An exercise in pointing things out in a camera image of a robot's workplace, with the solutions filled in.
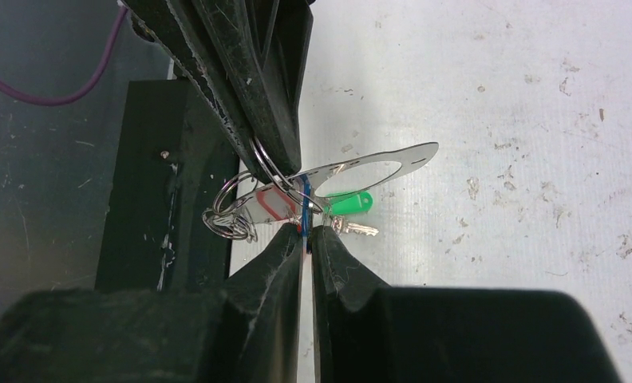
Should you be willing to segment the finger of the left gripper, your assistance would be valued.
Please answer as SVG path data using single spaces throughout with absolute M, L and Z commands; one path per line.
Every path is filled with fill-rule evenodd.
M 285 176 L 302 166 L 299 98 L 310 1 L 192 1 L 260 144 Z
M 124 4 L 194 85 L 247 170 L 257 177 L 251 126 L 194 3 L 128 0 Z

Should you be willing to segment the key with red tag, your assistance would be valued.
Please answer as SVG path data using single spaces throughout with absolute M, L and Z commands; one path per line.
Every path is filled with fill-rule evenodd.
M 260 188 L 239 197 L 232 210 L 253 224 L 298 218 L 302 206 L 275 187 Z

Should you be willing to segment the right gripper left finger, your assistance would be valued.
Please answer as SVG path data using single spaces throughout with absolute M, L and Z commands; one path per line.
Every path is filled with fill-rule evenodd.
M 286 223 L 198 293 L 29 294 L 0 318 L 0 382 L 294 381 L 301 265 Z

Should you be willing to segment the key with blue tag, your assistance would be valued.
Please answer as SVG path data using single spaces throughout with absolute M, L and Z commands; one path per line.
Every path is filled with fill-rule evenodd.
M 302 181 L 302 258 L 305 259 L 310 253 L 309 237 L 312 230 L 312 207 L 311 207 L 311 185 L 306 175 L 300 176 Z

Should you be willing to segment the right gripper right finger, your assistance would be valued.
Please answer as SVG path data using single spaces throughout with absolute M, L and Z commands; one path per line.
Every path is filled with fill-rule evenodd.
M 391 286 L 330 227 L 310 238 L 318 382 L 617 382 L 558 291 Z

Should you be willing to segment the key with green tag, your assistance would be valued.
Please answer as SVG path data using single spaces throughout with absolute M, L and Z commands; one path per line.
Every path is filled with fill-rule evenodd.
M 346 199 L 332 203 L 324 212 L 322 224 L 326 227 L 331 227 L 338 235 L 376 236 L 379 233 L 377 228 L 350 220 L 350 217 L 353 215 L 368 213 L 372 207 L 373 197 L 367 191 L 361 191 Z

